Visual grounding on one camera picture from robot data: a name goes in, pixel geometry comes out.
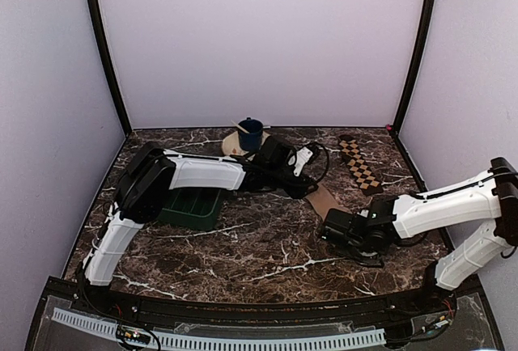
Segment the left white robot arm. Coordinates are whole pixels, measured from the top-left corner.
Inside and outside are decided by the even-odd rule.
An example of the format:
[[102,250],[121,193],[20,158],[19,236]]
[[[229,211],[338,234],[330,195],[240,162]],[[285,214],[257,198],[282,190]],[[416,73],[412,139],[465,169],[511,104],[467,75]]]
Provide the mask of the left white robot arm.
[[281,189],[300,199],[317,190],[319,181],[303,169],[324,150],[316,142],[296,149],[269,136],[257,151],[215,157],[182,154],[148,142],[123,171],[104,224],[76,270],[77,279],[88,285],[83,303],[97,315],[111,312],[114,298],[102,287],[111,284],[126,248],[145,224],[158,218],[172,190],[214,188],[257,193]]

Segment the right black frame post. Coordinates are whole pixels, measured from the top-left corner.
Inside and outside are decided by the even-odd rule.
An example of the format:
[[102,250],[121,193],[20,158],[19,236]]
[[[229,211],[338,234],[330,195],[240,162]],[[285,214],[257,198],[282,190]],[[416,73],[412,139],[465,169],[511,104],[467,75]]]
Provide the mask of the right black frame post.
[[414,48],[410,59],[409,69],[405,78],[401,98],[397,106],[391,129],[393,137],[398,137],[408,112],[412,94],[418,78],[418,72],[422,63],[425,46],[427,43],[428,32],[431,24],[435,0],[423,0],[418,29],[414,41]]

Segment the left black frame post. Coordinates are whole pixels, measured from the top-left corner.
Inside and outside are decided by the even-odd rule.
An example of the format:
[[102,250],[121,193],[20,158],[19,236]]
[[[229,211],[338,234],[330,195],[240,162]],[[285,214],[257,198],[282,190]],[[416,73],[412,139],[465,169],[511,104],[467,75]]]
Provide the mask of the left black frame post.
[[128,137],[132,133],[133,129],[123,102],[121,89],[117,81],[113,60],[108,47],[108,40],[104,30],[103,17],[100,9],[100,1],[87,0],[87,6],[94,37],[96,40],[97,51],[100,56],[104,77],[108,85],[108,90],[110,92],[110,96],[114,104],[114,108],[116,110],[117,118],[121,125],[123,134]]

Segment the dark blue mug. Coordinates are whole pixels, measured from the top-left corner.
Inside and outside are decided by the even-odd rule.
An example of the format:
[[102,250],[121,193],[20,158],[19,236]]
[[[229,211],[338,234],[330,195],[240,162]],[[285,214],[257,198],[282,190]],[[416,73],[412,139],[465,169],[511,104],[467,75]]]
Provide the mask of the dark blue mug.
[[262,143],[263,124],[259,120],[250,117],[240,121],[238,124],[249,131],[246,134],[238,130],[240,147],[243,150],[259,150]]

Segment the beige floral round mat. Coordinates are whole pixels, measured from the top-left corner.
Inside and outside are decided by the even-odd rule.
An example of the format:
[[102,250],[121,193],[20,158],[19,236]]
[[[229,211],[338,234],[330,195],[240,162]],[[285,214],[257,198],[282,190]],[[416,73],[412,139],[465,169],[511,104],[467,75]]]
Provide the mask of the beige floral round mat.
[[243,150],[240,147],[239,134],[237,131],[226,136],[221,145],[221,150],[224,156],[240,155],[244,156],[251,153],[251,150]]

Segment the black front rail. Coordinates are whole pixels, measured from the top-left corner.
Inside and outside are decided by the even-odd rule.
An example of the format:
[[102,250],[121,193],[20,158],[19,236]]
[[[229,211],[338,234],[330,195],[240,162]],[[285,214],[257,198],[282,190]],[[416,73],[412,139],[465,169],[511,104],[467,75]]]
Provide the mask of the black front rail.
[[432,309],[415,305],[416,290],[367,298],[328,302],[227,304],[150,298],[116,291],[104,291],[93,302],[111,308],[119,306],[126,318],[149,324],[167,324],[187,319],[209,324],[307,324],[332,319],[357,319],[382,323],[415,317]]

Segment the plain brown sock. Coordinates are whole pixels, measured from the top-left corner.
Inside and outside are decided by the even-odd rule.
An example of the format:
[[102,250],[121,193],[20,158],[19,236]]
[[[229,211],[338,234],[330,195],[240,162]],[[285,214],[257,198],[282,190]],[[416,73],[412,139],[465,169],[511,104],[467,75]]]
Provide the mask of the plain brown sock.
[[325,220],[331,209],[339,209],[346,213],[350,212],[348,208],[338,204],[333,194],[323,184],[318,184],[317,190],[309,193],[304,199],[310,203],[322,221]]

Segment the green divided plastic tray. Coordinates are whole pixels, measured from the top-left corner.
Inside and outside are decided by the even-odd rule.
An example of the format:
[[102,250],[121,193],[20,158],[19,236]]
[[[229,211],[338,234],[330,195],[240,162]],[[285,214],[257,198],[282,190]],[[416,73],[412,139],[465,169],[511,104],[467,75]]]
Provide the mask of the green divided plastic tray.
[[217,188],[178,188],[168,194],[158,221],[192,230],[213,230],[223,204]]

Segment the black frame post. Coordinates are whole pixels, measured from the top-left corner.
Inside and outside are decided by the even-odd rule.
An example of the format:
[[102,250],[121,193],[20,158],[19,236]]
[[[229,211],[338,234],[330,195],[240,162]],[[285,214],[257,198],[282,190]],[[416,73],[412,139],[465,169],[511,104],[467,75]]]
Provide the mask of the black frame post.
[[87,0],[87,6],[94,37],[96,40],[97,51],[100,56],[104,77],[108,85],[108,90],[110,92],[110,96],[114,104],[114,108],[116,110],[117,118],[121,125],[123,134],[128,137],[132,133],[133,129],[123,102],[121,89],[117,81],[113,60],[108,47],[108,40],[104,30],[103,17],[100,9],[100,1]]
[[391,129],[393,137],[398,137],[408,112],[412,94],[418,78],[418,72],[422,63],[425,46],[427,43],[428,32],[431,24],[435,0],[423,0],[418,29],[414,41],[414,48],[410,59],[409,69],[405,78],[401,98],[397,106]]

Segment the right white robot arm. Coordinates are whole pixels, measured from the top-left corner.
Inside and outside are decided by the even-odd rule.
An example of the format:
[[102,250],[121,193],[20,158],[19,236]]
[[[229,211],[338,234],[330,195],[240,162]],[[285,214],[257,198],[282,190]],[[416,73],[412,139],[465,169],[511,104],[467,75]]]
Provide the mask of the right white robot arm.
[[517,170],[503,157],[476,176],[435,191],[376,201],[349,214],[330,209],[322,239],[367,267],[380,267],[390,245],[430,230],[479,221],[480,227],[447,256],[426,269],[413,306],[429,314],[489,261],[517,245]]

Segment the brown black checkered sock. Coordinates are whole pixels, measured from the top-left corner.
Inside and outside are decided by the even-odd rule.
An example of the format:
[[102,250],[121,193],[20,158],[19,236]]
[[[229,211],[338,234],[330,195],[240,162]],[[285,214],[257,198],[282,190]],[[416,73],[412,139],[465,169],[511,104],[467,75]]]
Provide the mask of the brown black checkered sock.
[[342,134],[338,137],[340,155],[351,178],[364,196],[373,196],[384,192],[381,181],[374,175],[363,157],[359,144],[354,137]]

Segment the wooden stick in mug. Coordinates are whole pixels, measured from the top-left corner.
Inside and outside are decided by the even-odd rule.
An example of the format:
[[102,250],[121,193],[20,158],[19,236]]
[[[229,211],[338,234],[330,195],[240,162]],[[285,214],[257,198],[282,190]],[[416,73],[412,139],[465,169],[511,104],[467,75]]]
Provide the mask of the wooden stick in mug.
[[231,121],[231,123],[239,130],[241,131],[242,133],[246,133],[248,134],[249,131],[247,129],[245,129],[244,127],[242,127],[240,124],[238,124],[237,122],[235,121]]

